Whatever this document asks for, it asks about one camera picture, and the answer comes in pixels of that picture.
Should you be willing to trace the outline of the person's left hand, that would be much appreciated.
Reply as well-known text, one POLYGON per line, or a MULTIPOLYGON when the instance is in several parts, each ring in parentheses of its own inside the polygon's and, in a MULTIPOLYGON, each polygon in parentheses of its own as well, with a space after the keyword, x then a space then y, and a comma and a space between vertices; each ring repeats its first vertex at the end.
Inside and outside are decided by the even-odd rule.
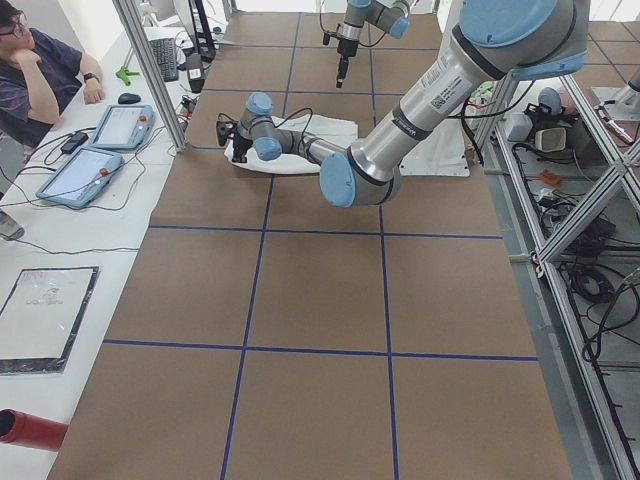
POLYGON ((83 96, 84 102, 87 105, 97 104, 105 99, 103 87, 95 78, 91 78, 85 82, 83 96))

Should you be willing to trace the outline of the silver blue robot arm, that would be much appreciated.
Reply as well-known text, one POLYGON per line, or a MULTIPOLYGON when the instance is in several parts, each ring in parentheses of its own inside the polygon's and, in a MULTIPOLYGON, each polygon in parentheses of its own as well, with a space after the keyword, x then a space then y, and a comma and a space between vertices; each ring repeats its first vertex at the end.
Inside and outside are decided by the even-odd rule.
POLYGON ((373 25, 384 34, 400 39, 409 26, 410 3, 393 1, 386 6, 380 1, 349 0, 344 19, 335 32, 326 31, 323 42, 328 44, 331 38, 338 40, 337 52, 340 55, 336 76, 336 87, 341 88, 347 76, 349 60, 356 56, 360 45, 360 36, 366 23, 373 25))
POLYGON ((338 207, 378 205, 400 185, 399 164, 485 81, 511 75, 538 80, 578 71, 587 55, 587 1, 465 1, 450 42, 371 133, 342 148, 315 135, 280 129, 273 102, 252 93, 237 121, 216 123, 218 142, 264 161, 297 154, 320 168, 325 199, 338 207))

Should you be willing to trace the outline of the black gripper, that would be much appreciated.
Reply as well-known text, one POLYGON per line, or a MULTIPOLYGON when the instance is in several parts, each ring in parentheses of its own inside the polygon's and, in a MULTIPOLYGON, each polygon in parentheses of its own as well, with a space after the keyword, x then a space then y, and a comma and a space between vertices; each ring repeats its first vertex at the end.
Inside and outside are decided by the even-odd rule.
POLYGON ((247 152, 253 146, 251 134, 244 127, 237 127, 233 134, 233 163, 247 163, 247 152))
POLYGON ((339 53, 341 58, 339 59, 336 75, 336 87, 341 88, 348 73, 349 58, 355 57, 357 54, 357 41, 349 38, 339 37, 337 52, 339 53))

